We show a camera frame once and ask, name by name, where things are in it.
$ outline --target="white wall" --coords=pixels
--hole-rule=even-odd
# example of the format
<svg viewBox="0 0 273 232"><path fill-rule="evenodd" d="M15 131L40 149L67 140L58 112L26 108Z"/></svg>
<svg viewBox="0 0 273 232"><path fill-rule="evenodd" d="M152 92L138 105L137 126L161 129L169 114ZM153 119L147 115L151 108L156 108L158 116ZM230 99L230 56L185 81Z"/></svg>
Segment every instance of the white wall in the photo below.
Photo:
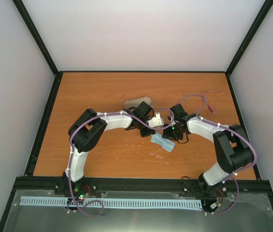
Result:
<svg viewBox="0 0 273 232"><path fill-rule="evenodd" d="M0 219L22 176L53 74L11 0L0 0Z"/></svg>
<svg viewBox="0 0 273 232"><path fill-rule="evenodd" d="M231 75L263 179L273 188L273 7Z"/></svg>
<svg viewBox="0 0 273 232"><path fill-rule="evenodd" d="M24 0L59 70L225 71L264 0Z"/></svg>

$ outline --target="black wire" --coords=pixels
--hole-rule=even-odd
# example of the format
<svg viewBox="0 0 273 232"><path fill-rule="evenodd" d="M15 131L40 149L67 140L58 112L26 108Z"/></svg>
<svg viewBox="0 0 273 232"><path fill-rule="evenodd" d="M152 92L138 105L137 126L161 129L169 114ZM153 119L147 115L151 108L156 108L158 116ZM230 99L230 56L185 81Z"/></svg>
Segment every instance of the black wire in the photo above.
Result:
<svg viewBox="0 0 273 232"><path fill-rule="evenodd" d="M186 138L187 138L187 141L185 141L184 143L180 143L179 140L177 139L177 143L179 144L186 144L187 142L189 142L189 139L188 139L188 135L186 134Z"/></svg>
<svg viewBox="0 0 273 232"><path fill-rule="evenodd" d="M188 177L188 176L186 176L186 175L183 176L183 178L181 178L181 179L183 180L184 178L187 178L187 179L191 180L190 177Z"/></svg>

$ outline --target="red wire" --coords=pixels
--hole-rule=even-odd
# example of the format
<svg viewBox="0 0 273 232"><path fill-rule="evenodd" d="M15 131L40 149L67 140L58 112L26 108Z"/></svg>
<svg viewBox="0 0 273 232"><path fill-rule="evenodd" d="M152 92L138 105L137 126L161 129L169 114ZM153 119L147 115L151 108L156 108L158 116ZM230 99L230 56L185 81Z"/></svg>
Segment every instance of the red wire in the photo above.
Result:
<svg viewBox="0 0 273 232"><path fill-rule="evenodd" d="M223 193L221 192L221 190L219 190L218 188L216 189L218 192L220 192L221 196L222 196L222 200L224 199Z"/></svg>
<svg viewBox="0 0 273 232"><path fill-rule="evenodd" d="M89 185L85 185L85 186L82 187L82 189L85 189L85 188L88 188L88 190L89 190L89 196L91 196L91 190L90 190Z"/></svg>

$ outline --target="wooden tabletop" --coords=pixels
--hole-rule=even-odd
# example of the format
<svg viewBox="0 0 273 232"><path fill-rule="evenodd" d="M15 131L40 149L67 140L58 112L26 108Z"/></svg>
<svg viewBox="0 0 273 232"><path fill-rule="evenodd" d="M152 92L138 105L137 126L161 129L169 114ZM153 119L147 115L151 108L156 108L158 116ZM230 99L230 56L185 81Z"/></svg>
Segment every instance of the wooden tabletop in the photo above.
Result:
<svg viewBox="0 0 273 232"><path fill-rule="evenodd" d="M201 115L211 121L239 123L226 77L223 73L141 73L141 72L65 72L59 87L38 157L35 176L61 176L70 155L68 129L87 109L116 112L127 100L148 96L155 110L172 107L185 95L208 94L217 105L216 113L207 108ZM192 97L182 105L188 114L196 112L202 100ZM161 112L168 122L167 112ZM191 134L189 142L177 144L167 152L142 138L138 130L105 131L90 151L84 173L87 177L198 178L216 162L214 144ZM241 172L238 179L255 179L253 169Z"/></svg>

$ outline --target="purple cable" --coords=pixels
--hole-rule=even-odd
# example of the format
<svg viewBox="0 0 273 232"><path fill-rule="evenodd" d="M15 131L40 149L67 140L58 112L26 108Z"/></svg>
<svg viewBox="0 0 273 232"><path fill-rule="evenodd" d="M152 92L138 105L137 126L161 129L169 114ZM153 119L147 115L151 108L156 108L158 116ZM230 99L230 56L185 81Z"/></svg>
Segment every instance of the purple cable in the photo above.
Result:
<svg viewBox="0 0 273 232"><path fill-rule="evenodd" d="M236 199L235 199L234 203L233 203L229 208L227 208L226 210L223 210L222 212L214 213L213 215L221 215L221 214L224 214L224 213L228 212L229 210L231 210L231 209L235 206L235 204L237 203L237 200L238 200L238 197L239 197L239 186L238 186L238 183L237 183L236 179L235 179L234 177L231 177L231 178L234 180L235 185L236 185L236 189L237 189L237 196L236 196Z"/></svg>
<svg viewBox="0 0 273 232"><path fill-rule="evenodd" d="M84 209L85 207L87 207L88 205L90 205L90 204L92 204L92 203L94 203L94 202L97 202L97 203L100 203L100 204L101 204L101 201L99 201L99 200L92 200L92 201L89 201L88 203L86 203L85 205L83 205L83 206L81 207L81 209ZM67 210L71 210L71 209L70 209L70 205L71 205L72 203L74 203L74 202L72 201L72 202L68 203L68 205L67 205Z"/></svg>
<svg viewBox="0 0 273 232"><path fill-rule="evenodd" d="M107 113L106 115L109 115L109 116L113 116L113 115L124 115L124 116L129 116L129 117L132 117L132 118L136 119L137 121L139 121L140 123L142 123L144 126L150 128L150 129L153 129L153 130L158 131L158 130L164 130L164 129L170 127L171 124L172 124L173 121L174 121L174 113L173 113L170 109L167 109L167 108L163 108L163 109L168 110L168 111L171 113L172 118L171 118L171 122L169 123L169 125L167 125L166 127L162 127L162 128L153 128L153 127L150 127L150 126L148 126L147 124L143 123L143 122L142 122L140 119L138 119L137 117L135 117L135 116L133 116L133 115L129 115L128 113L114 112L114 113ZM84 122L82 125L80 125L80 126L74 131L74 133L73 133L73 134L71 135L71 137L70 137L70 146L71 146L71 148L72 148L72 153L71 153L71 155L70 155L69 165L68 165L68 178L69 178L70 194L71 194L71 197L72 197L72 201L73 201L73 203L75 204L77 210L80 211L82 214L86 215L87 217L91 217L91 218L99 217L99 216L104 212L104 204L103 204L102 201L95 200L95 202L98 202L98 203L101 204L102 210L101 210L101 212L100 212L99 214L97 214L97 215L90 215L90 214L85 213L85 212L82 210L83 208L85 208L85 207L87 206L87 204L84 205L82 208L80 208L79 205L78 205L78 203L77 203L77 201L75 200L75 198L74 198L74 193L73 193L73 189L72 189L72 181L71 181L71 165L72 165L72 159L73 159L73 156L74 156L74 146L73 146L72 141L73 141L73 138L74 138L75 134L76 134L81 128L83 128L86 124L88 124L88 123L92 122L93 120L98 119L98 118L100 118L100 117L105 117L105 114L97 115L97 116L95 116L95 117L93 117L93 118L87 120L87 121Z"/></svg>
<svg viewBox="0 0 273 232"><path fill-rule="evenodd" d="M243 168L240 168L240 169L237 169L235 170L234 172L235 173L238 173L238 172L241 172L243 170L246 170L248 168L251 168L253 167L256 163L257 163L257 153L255 151L255 149L253 148L253 146L243 137L241 136L240 134L236 133L235 131L233 131L232 129L228 128L228 127L225 127L225 126L222 126L222 125L218 125L218 123L215 123L215 122L212 122L212 121L209 121L207 119L204 119L204 118L201 118L200 117L200 112L202 111L202 109L205 107L206 103L207 103L207 99L205 98L205 96L201 95L201 94L190 94L190 95L187 95L185 96L184 98L182 98L177 104L181 103L184 99L186 98L189 98L189 97L200 97L203 99L203 105L201 106L201 108L196 112L196 116L199 120L205 122L206 124L210 125L210 126L214 126L214 127L220 127L224 130L227 130L231 133L233 133L234 135L236 135L238 138L240 138L245 144L247 144L247 146L250 148L251 152L252 152L252 155L253 155L253 161L250 165L246 166L246 167L243 167ZM231 177L233 176L233 173L229 174L228 176L226 176L223 181L226 181L228 179L230 179Z"/></svg>

